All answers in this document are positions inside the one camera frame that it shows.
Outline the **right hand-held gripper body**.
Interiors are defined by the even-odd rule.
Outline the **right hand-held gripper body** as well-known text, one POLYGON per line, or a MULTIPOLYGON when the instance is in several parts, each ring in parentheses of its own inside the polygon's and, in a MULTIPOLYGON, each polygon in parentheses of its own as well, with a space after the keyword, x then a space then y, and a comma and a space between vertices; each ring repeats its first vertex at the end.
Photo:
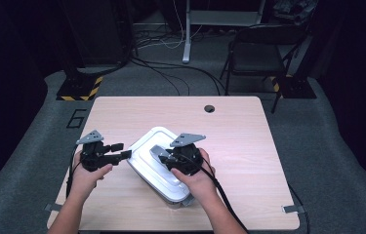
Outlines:
POLYGON ((203 158, 199 149, 195 146, 195 142, 203 140, 206 137, 195 134, 180 134, 174 139, 170 146, 174 149, 172 155, 167 155, 171 162, 164 164, 168 170, 178 169, 184 175, 192 176, 200 171, 203 158))

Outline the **dark cloth bundle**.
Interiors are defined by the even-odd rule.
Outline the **dark cloth bundle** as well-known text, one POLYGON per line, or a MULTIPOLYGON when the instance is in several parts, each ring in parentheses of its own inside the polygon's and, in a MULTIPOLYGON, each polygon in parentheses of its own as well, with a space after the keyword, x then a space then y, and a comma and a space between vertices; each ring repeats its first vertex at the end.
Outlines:
POLYGON ((277 18, 302 25, 309 22, 317 3, 318 0, 275 0, 272 10, 277 18))

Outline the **transparent grey storage box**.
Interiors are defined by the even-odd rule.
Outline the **transparent grey storage box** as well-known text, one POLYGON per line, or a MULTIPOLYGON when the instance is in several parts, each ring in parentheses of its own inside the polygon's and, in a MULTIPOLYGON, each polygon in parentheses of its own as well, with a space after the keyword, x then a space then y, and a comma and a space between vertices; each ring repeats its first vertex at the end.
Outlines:
POLYGON ((179 202, 170 202, 168 203, 168 207, 171 209, 179 209, 182 207, 188 207, 194 202, 195 198, 189 194, 184 200, 179 202))

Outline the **person's right hand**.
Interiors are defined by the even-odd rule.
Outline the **person's right hand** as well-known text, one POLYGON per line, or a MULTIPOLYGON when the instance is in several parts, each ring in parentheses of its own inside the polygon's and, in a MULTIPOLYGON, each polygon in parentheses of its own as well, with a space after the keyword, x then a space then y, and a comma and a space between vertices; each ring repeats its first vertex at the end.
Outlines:
POLYGON ((219 199, 217 188, 210 178, 215 173, 215 168, 211 165, 208 153, 200 148, 199 152, 203 158, 202 168, 195 175, 184 175, 178 169, 173 168, 172 174, 182 183, 184 183, 193 197, 201 204, 212 202, 219 199))

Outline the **person's left hand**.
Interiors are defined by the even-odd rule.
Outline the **person's left hand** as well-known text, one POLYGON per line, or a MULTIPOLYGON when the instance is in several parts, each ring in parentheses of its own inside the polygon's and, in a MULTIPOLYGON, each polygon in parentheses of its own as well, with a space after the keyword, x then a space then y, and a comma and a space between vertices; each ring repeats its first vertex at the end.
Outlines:
POLYGON ((83 168, 80 162, 80 152, 77 152, 74 156, 73 180, 67 200, 84 203, 97 186, 97 182, 102 180, 112 168, 113 166, 108 164, 94 172, 89 172, 83 168))

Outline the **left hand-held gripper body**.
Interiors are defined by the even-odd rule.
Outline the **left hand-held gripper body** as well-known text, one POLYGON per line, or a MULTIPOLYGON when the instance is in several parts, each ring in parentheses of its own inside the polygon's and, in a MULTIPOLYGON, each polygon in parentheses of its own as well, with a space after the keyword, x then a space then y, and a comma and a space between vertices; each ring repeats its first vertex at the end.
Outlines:
POLYGON ((102 141, 103 136, 97 130, 91 131, 76 141, 77 145, 82 145, 80 162, 89 172, 109 164, 107 153, 111 151, 111 146, 104 145, 102 141))

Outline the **black folding chair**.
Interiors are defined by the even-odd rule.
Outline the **black folding chair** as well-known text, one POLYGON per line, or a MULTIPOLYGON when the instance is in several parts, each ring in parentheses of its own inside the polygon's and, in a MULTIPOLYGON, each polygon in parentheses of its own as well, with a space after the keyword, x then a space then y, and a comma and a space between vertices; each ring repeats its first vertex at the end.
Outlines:
POLYGON ((282 96, 281 84, 287 77, 294 52, 306 39, 304 29, 293 24, 262 23, 240 29, 228 44, 228 55, 220 75, 225 75, 224 94, 229 95, 230 76, 269 78, 277 87, 271 112, 282 96))

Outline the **black stand with striped base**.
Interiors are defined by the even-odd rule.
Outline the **black stand with striped base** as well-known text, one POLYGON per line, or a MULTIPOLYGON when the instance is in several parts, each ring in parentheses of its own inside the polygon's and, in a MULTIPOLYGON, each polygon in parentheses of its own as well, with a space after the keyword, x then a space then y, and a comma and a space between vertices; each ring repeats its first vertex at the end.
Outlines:
POLYGON ((284 98, 316 98, 316 94, 308 82, 308 76, 313 66, 311 41, 312 38, 307 36, 296 51, 292 53, 291 63, 286 75, 277 79, 281 95, 284 98))
POLYGON ((77 69, 62 34, 58 39, 58 46, 58 59, 65 79, 57 92, 57 99, 92 100, 98 91, 102 75, 100 73, 84 73, 77 69))

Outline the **white lid with grey handle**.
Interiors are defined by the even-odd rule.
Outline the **white lid with grey handle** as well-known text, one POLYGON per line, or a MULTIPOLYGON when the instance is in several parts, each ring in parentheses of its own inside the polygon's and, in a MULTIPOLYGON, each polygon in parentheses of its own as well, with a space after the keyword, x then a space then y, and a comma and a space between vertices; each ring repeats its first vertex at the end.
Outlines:
POLYGON ((189 194, 187 186, 180 182, 151 153, 151 148, 170 148, 177 136, 164 127, 154 127, 129 147, 132 156, 128 160, 134 171, 167 203, 184 200, 189 194))

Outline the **white metal desk frame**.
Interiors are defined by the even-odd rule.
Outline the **white metal desk frame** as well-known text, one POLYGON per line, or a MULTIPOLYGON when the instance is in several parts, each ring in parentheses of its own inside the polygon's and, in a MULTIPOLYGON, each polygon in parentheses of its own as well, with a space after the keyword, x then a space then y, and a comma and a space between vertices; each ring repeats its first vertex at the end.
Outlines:
POLYGON ((183 63, 190 62, 191 27, 193 25, 250 26, 259 24, 264 14, 265 2, 266 0, 260 0, 259 9, 255 12, 233 12, 192 10, 190 0, 186 0, 183 63))

